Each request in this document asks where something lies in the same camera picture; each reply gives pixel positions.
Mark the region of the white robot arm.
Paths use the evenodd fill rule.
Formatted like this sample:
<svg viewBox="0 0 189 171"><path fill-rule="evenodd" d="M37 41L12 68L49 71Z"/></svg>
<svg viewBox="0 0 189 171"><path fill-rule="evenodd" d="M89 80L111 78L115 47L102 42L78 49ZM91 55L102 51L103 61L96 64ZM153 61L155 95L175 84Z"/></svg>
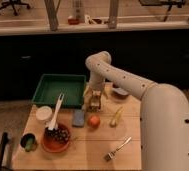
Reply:
<svg viewBox="0 0 189 171"><path fill-rule="evenodd" d="M106 51L87 57L85 65L91 89L101 91L109 80L141 101L142 171L189 171L189 103L184 93L112 66Z"/></svg>

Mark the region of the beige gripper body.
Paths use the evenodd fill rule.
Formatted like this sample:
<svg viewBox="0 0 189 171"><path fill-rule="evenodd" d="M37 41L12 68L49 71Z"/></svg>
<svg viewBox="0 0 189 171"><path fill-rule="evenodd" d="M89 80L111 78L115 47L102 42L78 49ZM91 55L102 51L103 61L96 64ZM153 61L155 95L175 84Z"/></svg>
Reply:
<svg viewBox="0 0 189 171"><path fill-rule="evenodd" d="M91 101L101 102L102 96L108 97L105 90L99 91L99 90L93 90L92 88L87 87L84 91L84 101L86 102L88 108Z"/></svg>

